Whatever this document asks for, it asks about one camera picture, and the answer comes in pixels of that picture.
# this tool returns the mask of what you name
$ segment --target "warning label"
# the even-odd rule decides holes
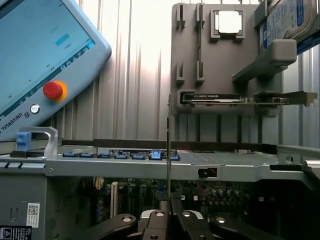
[[[31,240],[31,226],[0,226],[0,240]]]

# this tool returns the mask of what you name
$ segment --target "emergency stop button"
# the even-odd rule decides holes
[[[51,100],[59,99],[64,93],[63,86],[59,82],[49,81],[43,86],[43,94]]]

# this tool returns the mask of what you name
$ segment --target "touchscreen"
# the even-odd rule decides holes
[[[0,7],[0,121],[95,45],[60,0]]]

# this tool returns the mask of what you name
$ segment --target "corrugated metal wall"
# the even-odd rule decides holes
[[[87,90],[50,123],[65,139],[165,140],[170,89],[171,9],[179,0],[77,0],[110,42],[112,58]],[[185,0],[198,3],[200,0]],[[221,0],[203,0],[221,3]],[[257,4],[258,0],[242,0]],[[223,0],[239,4],[239,0]],[[319,91],[319,48],[284,72],[283,90]],[[181,115],[175,140],[320,147],[319,107],[286,106],[279,117]]]

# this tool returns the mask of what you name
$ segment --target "hard drive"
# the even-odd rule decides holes
[[[298,54],[319,44],[319,0],[274,0],[260,27],[260,51],[275,39],[294,39]]]

